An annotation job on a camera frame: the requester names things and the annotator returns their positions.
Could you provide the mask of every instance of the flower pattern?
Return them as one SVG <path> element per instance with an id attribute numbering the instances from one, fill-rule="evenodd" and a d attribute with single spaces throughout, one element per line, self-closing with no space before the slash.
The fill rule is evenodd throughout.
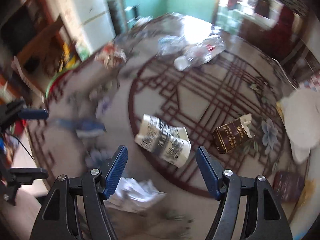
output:
<path id="1" fill-rule="evenodd" d="M 264 132 L 262 144 L 266 146 L 265 154 L 268 155 L 270 151 L 273 150 L 273 146 L 278 142 L 278 130 L 270 118 L 268 118 L 267 121 L 262 121 L 261 127 Z"/>

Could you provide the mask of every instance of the plastic wrapper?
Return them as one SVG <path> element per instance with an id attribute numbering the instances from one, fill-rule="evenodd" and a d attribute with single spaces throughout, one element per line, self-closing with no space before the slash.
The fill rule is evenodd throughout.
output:
<path id="1" fill-rule="evenodd" d="M 187 45 L 184 37 L 164 36 L 158 41 L 158 56 L 165 56 L 178 53 Z"/>
<path id="2" fill-rule="evenodd" d="M 115 193 L 104 203 L 106 207 L 137 213 L 150 208 L 165 195 L 153 186 L 151 180 L 138 183 L 132 178 L 121 177 Z"/>
<path id="3" fill-rule="evenodd" d="M 174 66 L 182 71 L 188 67 L 198 67 L 212 60 L 226 49 L 224 40 L 220 35 L 211 35 L 204 41 L 189 48 L 181 57 L 177 57 Z"/>
<path id="4" fill-rule="evenodd" d="M 186 163 L 191 150 L 185 127 L 169 126 L 161 119 L 146 114 L 134 141 L 178 168 Z"/>
<path id="5" fill-rule="evenodd" d="M 94 57 L 95 61 L 101 62 L 107 69 L 114 69 L 127 61 L 123 49 L 118 48 L 112 42 L 106 44 Z"/>
<path id="6" fill-rule="evenodd" d="M 148 17 L 142 17 L 142 18 L 139 18 L 137 20 L 137 22 L 135 23 L 134 26 L 141 26 L 141 25 L 144 25 L 146 24 L 147 22 L 153 20 L 153 17 L 152 16 L 148 16 Z"/>
<path id="7" fill-rule="evenodd" d="M 103 123 L 90 119 L 67 120 L 56 118 L 50 120 L 50 123 L 75 132 L 79 138 L 93 138 L 106 132 Z"/>
<path id="8" fill-rule="evenodd" d="M 224 124 L 213 131 L 214 145 L 219 153 L 227 153 L 252 138 L 249 130 L 251 114 Z"/>

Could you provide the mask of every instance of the snack bag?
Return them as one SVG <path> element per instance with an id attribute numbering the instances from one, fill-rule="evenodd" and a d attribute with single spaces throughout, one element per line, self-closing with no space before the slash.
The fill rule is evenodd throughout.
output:
<path id="1" fill-rule="evenodd" d="M 125 63 L 127 57 L 123 49 L 120 49 L 112 42 L 109 42 L 96 54 L 94 60 L 101 62 L 107 69 L 113 69 L 123 62 Z"/>
<path id="2" fill-rule="evenodd" d="M 251 120 L 251 114 L 244 114 L 216 128 L 213 131 L 213 138 L 218 152 L 227 153 L 252 138 L 248 127 Z"/>
<path id="3" fill-rule="evenodd" d="M 191 150 L 185 127 L 169 126 L 159 118 L 146 114 L 134 141 L 178 168 L 186 163 Z"/>

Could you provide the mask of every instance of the trash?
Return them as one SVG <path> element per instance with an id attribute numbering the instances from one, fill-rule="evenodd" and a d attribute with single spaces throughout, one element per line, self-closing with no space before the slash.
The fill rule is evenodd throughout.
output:
<path id="1" fill-rule="evenodd" d="M 95 61 L 101 62 L 108 70 L 114 69 L 127 61 L 123 49 L 118 48 L 112 42 L 106 44 L 94 57 Z"/>
<path id="2" fill-rule="evenodd" d="M 159 118 L 146 114 L 134 141 L 178 168 L 186 163 L 191 150 L 185 127 L 169 126 Z"/>
<path id="3" fill-rule="evenodd" d="M 96 118 L 99 119 L 99 118 L 103 117 L 103 115 L 108 110 L 110 105 L 111 105 L 111 99 L 109 96 L 105 96 L 103 99 L 101 99 L 98 102 L 98 107 L 96 110 Z"/>
<path id="4" fill-rule="evenodd" d="M 107 150 L 92 149 L 85 158 L 85 164 L 89 169 L 99 168 L 107 160 L 112 158 L 113 152 Z"/>
<path id="5" fill-rule="evenodd" d="M 63 70 L 63 68 L 71 69 L 74 65 L 76 65 L 76 55 L 71 52 L 70 46 L 66 43 L 63 44 L 63 55 L 60 62 L 59 72 Z"/>
<path id="6" fill-rule="evenodd" d="M 106 132 L 106 128 L 103 123 L 89 119 L 72 121 L 57 118 L 50 121 L 50 123 L 63 127 L 67 130 L 74 131 L 79 138 L 97 137 Z"/>
<path id="7" fill-rule="evenodd" d="M 87 47 L 85 47 L 79 42 L 76 43 L 76 51 L 82 62 L 84 62 L 87 58 L 90 57 L 90 51 L 87 49 Z"/>
<path id="8" fill-rule="evenodd" d="M 297 203 L 304 187 L 305 179 L 297 172 L 277 171 L 275 174 L 273 189 L 282 203 Z"/>
<path id="9" fill-rule="evenodd" d="M 152 16 L 148 16 L 148 17 L 141 17 L 139 18 L 136 23 L 134 24 L 134 26 L 141 26 L 141 25 L 144 25 L 145 23 L 149 22 L 153 20 L 153 17 Z"/>
<path id="10" fill-rule="evenodd" d="M 117 80 L 103 82 L 102 84 L 98 84 L 96 87 L 94 87 L 90 91 L 89 100 L 91 102 L 100 101 L 105 96 L 109 96 L 109 97 L 113 98 L 117 91 L 118 91 L 118 81 Z"/>
<path id="11" fill-rule="evenodd" d="M 135 179 L 121 177 L 115 193 L 104 203 L 106 207 L 137 213 L 150 208 L 165 195 L 151 180 L 138 183 Z"/>
<path id="12" fill-rule="evenodd" d="M 225 42 L 220 35 L 214 34 L 204 41 L 189 48 L 181 57 L 177 57 L 174 66 L 182 71 L 188 67 L 198 67 L 212 60 L 226 49 Z"/>
<path id="13" fill-rule="evenodd" d="M 183 50 L 187 45 L 186 39 L 184 37 L 177 36 L 164 36 L 158 41 L 158 55 L 165 56 L 178 53 Z"/>
<path id="14" fill-rule="evenodd" d="M 227 153 L 252 138 L 249 130 L 251 114 L 224 124 L 213 131 L 214 144 L 219 153 Z"/>

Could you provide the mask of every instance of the blue gripper pad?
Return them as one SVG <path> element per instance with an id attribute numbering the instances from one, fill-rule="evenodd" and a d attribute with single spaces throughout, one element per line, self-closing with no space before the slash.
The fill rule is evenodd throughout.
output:
<path id="1" fill-rule="evenodd" d="M 113 156 L 112 158 L 115 158 L 115 160 L 106 177 L 106 188 L 103 191 L 103 194 L 107 199 L 109 199 L 109 197 L 115 193 L 124 167 L 128 161 L 127 147 L 123 147 L 122 150 L 119 153 L 115 153 L 115 155 L 116 154 L 117 156 Z"/>
<path id="2" fill-rule="evenodd" d="M 196 161 L 210 195 L 216 200 L 221 200 L 220 189 L 223 187 L 221 164 L 217 160 L 212 160 L 203 146 L 197 149 Z"/>

